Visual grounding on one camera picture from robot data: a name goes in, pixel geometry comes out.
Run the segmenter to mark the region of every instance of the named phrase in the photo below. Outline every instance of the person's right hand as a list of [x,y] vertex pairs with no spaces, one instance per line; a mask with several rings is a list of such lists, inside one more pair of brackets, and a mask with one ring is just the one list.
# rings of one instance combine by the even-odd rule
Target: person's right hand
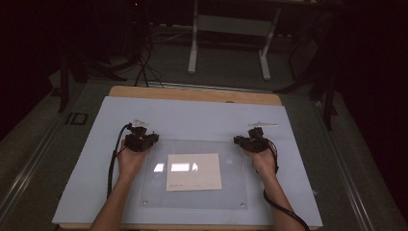
[[[276,149],[271,142],[269,143],[269,146],[276,152]],[[276,155],[276,153],[272,153],[269,148],[259,153],[249,152],[244,149],[243,152],[252,158],[252,166],[258,171],[263,180],[266,180],[269,177],[276,178],[275,159],[273,158],[273,155]]]

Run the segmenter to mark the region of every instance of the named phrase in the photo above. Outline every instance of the wooden table edge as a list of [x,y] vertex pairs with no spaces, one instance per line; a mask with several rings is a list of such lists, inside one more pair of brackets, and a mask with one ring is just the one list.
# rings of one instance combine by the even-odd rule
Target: wooden table edge
[[228,90],[159,89],[114,86],[111,88],[109,96],[282,106],[282,102],[276,94]]

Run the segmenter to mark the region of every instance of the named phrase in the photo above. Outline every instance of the handheld controller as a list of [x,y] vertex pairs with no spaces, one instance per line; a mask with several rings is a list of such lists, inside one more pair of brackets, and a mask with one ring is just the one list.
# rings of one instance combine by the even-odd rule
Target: handheld controller
[[147,129],[144,127],[134,127],[130,124],[127,129],[130,130],[132,134],[125,137],[124,144],[134,152],[144,151],[159,140],[159,135],[154,132],[153,134],[146,135]]
[[268,149],[268,140],[263,137],[261,127],[255,127],[248,131],[249,138],[243,136],[234,137],[234,144],[250,152],[262,152]]

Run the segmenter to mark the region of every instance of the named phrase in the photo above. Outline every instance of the hand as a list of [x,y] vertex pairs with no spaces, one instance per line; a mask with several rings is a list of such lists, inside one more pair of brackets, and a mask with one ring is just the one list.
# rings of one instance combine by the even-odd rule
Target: hand
[[117,155],[119,179],[132,181],[141,169],[145,157],[150,152],[150,148],[142,152],[134,152],[127,148],[124,145],[124,141],[122,141],[120,150],[120,153]]
[[258,171],[263,180],[270,177],[276,178],[275,159],[273,158],[273,155],[276,155],[276,149],[272,142],[269,142],[269,146],[275,153],[272,153],[269,148],[259,153],[243,149],[243,152],[252,158],[252,166]]

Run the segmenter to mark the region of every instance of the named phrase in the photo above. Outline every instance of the person's left hand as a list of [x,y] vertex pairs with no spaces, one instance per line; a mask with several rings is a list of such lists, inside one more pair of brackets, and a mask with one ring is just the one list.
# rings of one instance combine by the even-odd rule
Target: person's left hand
[[124,141],[122,141],[119,151],[120,153],[117,156],[119,162],[119,179],[132,181],[141,169],[145,157],[150,152],[150,148],[142,152],[134,152],[125,147]]

